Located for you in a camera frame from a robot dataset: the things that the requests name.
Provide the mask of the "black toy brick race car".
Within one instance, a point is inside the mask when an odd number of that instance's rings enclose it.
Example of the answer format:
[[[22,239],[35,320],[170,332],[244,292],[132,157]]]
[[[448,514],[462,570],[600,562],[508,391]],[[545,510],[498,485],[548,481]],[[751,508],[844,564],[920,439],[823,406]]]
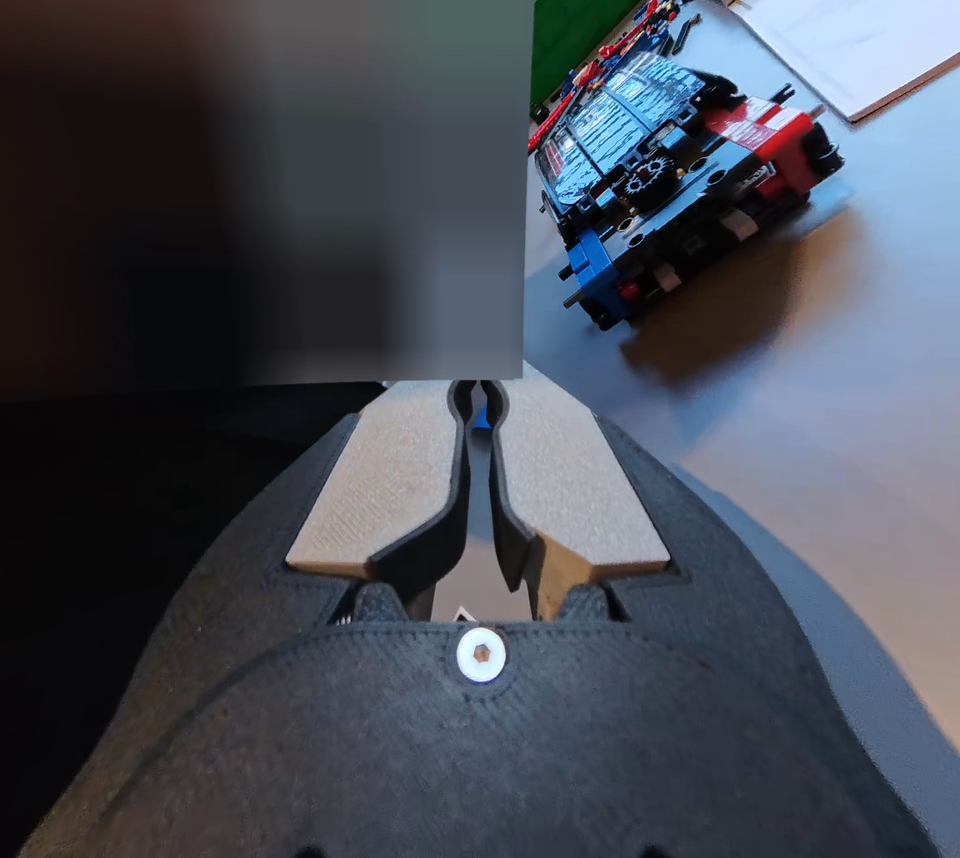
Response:
[[[810,200],[844,165],[816,111],[643,52],[577,85],[531,139],[565,300],[602,331]]]

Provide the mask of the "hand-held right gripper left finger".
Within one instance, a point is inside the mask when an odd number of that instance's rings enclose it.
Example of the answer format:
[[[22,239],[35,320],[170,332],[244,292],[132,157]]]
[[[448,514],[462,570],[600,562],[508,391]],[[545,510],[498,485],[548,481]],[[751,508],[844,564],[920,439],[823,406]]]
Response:
[[[469,380],[400,381],[359,414],[285,563],[422,598],[466,546]]]

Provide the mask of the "pile of loose brick parts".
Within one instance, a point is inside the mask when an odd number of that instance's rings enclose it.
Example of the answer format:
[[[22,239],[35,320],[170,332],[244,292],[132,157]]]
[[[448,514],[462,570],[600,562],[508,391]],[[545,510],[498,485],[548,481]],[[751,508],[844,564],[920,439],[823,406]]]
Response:
[[[571,69],[543,102],[531,105],[533,124],[540,127],[552,120],[579,91],[599,89],[628,58],[641,53],[677,56],[686,47],[691,29],[702,20],[700,12],[690,12],[692,1],[648,0],[634,14],[628,29],[599,46],[583,65]]]

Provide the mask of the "white printed instruction sheet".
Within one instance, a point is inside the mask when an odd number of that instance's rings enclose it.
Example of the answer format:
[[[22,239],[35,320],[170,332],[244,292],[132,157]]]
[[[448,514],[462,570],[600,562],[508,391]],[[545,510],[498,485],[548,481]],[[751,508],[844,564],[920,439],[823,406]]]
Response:
[[[958,64],[959,0],[738,0],[731,10],[850,122]]]

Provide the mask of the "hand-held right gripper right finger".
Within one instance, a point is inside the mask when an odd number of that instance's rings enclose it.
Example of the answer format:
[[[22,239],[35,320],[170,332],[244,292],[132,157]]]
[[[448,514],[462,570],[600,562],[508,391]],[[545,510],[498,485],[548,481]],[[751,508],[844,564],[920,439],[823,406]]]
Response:
[[[594,412],[529,365],[486,380],[489,497],[510,591],[569,592],[666,570],[665,541]]]

